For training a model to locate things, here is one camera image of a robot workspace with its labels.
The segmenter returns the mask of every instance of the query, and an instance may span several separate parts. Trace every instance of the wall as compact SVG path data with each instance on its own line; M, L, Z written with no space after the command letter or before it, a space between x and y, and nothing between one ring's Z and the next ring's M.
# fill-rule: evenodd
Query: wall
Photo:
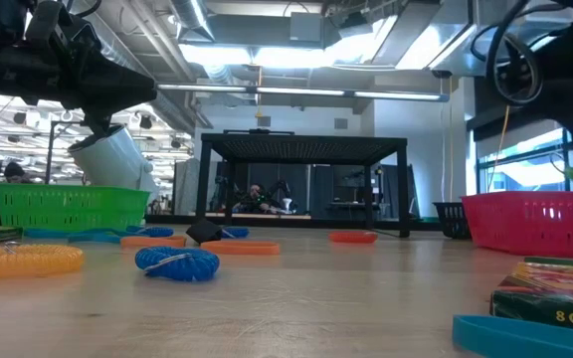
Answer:
M370 104L362 112L362 136L375 136L375 101L371 100Z
M453 173L452 200L460 201L460 197L466 195L464 86L465 84L461 82L449 103L383 99L375 101L375 135L408 138L408 162L413 165L417 202L423 217L437 216L433 202L450 201L451 172ZM396 164L397 157L390 156L382 163ZM442 176L444 199L442 199Z
M224 129L255 129L258 121L254 106L240 105L235 108L226 108L222 105L206 105L202 112L214 125L213 129L196 128L194 140L194 156L200 158L202 133L222 133ZM304 111L299 107L265 106L262 115L271 117L270 130L288 130L303 135L343 135L360 136L361 116L355 115L351 108L306 107ZM348 129L335 129L335 119L348 119ZM212 161L220 157L212 152Z

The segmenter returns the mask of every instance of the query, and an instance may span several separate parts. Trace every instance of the orange rubber ring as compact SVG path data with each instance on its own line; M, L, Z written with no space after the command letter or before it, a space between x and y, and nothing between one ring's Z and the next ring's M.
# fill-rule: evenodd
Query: orange rubber ring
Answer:
M377 240L377 234L369 232L338 231L328 234L334 243L342 244L373 244Z
M172 248L184 248L187 239L182 236L172 236L167 238L147 238L147 237L124 237L120 239L122 247L149 248L155 246L167 246Z
M280 245L272 242L216 241L203 243L200 249L225 255L279 255Z

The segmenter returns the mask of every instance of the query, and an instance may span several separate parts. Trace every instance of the pink basket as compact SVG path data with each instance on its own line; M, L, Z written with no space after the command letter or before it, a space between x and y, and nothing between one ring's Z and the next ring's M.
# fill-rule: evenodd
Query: pink basket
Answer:
M516 255L573 258L572 192L502 192L463 198L473 241Z

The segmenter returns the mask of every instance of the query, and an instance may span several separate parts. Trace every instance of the window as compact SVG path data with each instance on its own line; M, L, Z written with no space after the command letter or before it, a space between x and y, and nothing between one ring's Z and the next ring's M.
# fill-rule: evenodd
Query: window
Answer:
M493 176L493 163L488 163L490 166L480 171L480 191L563 191L565 163L562 155L557 154L560 153L546 153L497 165Z
M568 154L568 165L573 167L573 151ZM493 153L480 158L478 191L565 191L565 165L563 129L558 128L522 140L501 150L498 155Z

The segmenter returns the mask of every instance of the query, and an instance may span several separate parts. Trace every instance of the person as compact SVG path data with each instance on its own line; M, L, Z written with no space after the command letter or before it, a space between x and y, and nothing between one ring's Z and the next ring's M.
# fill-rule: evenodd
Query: person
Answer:
M4 169L4 177L6 177L6 181L8 183L16 183L16 184L32 183L28 175L26 175L26 172L17 162L10 162L8 163L8 165L6 165L6 169Z
M262 213L277 214L281 212L279 206L273 205L274 201L264 195L265 187L262 184L254 183L249 187L249 193L236 205L233 211L236 213L253 213L260 211Z

